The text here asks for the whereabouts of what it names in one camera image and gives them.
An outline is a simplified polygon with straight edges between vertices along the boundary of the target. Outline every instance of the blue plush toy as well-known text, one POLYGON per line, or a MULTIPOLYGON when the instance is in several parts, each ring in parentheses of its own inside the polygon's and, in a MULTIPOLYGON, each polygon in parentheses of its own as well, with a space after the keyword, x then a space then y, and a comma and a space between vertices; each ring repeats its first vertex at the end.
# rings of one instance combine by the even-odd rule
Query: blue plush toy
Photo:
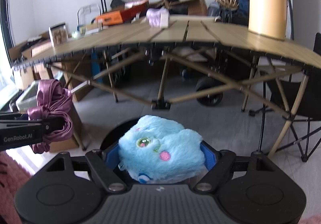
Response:
POLYGON ((202 137, 172 120, 146 115, 119 139, 118 165, 140 183, 176 183, 204 169, 202 137))

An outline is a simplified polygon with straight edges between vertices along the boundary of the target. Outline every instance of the black chair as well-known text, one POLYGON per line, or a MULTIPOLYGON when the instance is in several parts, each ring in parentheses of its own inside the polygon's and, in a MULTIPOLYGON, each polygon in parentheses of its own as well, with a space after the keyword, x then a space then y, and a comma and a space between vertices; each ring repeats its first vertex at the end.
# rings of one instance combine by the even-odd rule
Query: black chair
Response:
MULTIPOLYGON (((314 44, 314 52, 321 54, 321 34, 317 33, 316 34, 316 40, 314 44)), ((267 74, 264 71, 260 72, 261 76, 267 74)), ((285 96, 288 101, 288 105, 290 109, 292 108, 296 95, 298 93, 299 87, 300 87, 300 82, 291 82, 291 81, 284 81, 280 80, 281 85, 284 89, 285 96)), ((271 90, 271 102, 275 103, 279 107, 284 109, 283 106, 283 101, 282 97, 280 94, 280 91, 278 89, 278 86, 276 84, 275 80, 271 80, 268 82, 263 83, 263 95, 265 97, 265 90, 266 90, 266 83, 271 90)), ((265 122, 265 113, 270 112, 270 109, 265 109, 265 105, 260 110, 257 111, 249 111, 250 116, 255 116, 258 112, 262 112, 262 128, 261 128, 261 136, 260 136, 260 142, 259 142, 259 148, 258 150, 261 151, 262 147, 262 141, 263 141, 263 134, 264 134, 264 122, 265 122)), ((308 123, 308 132, 305 136, 303 137, 298 137, 294 127, 293 123, 291 124, 291 131, 293 132, 295 141, 284 145, 280 148, 278 148, 276 151, 280 151, 283 149, 286 149, 292 145, 297 144, 301 153, 301 159, 303 162, 308 161, 312 153, 316 150, 318 145, 321 142, 321 138, 317 142, 317 144, 313 147, 310 153, 308 153, 308 148, 309 148, 309 138, 311 135, 316 134, 317 132, 321 131, 321 127, 317 128, 316 130, 310 132, 310 122, 312 121, 321 121, 321 75, 318 73, 311 73, 308 84, 306 86, 301 104, 298 108, 298 111, 296 115, 307 117, 307 119, 301 119, 301 120, 294 120, 294 122, 307 122, 308 123), (305 147, 305 152, 303 152, 302 146, 301 146, 301 141, 306 139, 306 147, 305 147)))

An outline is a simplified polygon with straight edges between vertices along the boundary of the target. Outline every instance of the red fuzzy fabric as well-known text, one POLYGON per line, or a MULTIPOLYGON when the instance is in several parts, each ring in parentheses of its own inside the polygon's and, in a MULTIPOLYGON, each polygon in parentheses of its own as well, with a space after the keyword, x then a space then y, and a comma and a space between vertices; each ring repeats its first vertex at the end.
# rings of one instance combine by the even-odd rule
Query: red fuzzy fabric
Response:
POLYGON ((315 215, 305 220, 300 220, 299 224, 321 224, 321 215, 315 215))
POLYGON ((8 224, 21 224, 13 198, 30 177, 6 152, 0 152, 0 215, 8 224))

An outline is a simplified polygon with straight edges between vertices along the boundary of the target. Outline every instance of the pink circle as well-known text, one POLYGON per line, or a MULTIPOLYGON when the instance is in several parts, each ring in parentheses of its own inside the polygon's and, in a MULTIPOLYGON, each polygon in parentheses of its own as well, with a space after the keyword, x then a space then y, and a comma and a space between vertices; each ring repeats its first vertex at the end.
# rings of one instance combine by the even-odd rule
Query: pink circle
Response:
POLYGON ((171 155, 167 151, 162 151, 160 154, 160 159, 163 161, 168 161, 171 158, 171 155))

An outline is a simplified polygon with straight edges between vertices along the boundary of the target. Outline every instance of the plush toy eye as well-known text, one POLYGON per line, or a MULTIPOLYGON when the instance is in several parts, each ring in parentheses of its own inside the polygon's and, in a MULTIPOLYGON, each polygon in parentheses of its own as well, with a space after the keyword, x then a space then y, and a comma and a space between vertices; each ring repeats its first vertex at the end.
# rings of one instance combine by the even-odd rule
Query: plush toy eye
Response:
POLYGON ((148 140, 148 138, 141 138, 137 142, 137 145, 140 148, 146 147, 148 144, 150 144, 150 140, 148 140))

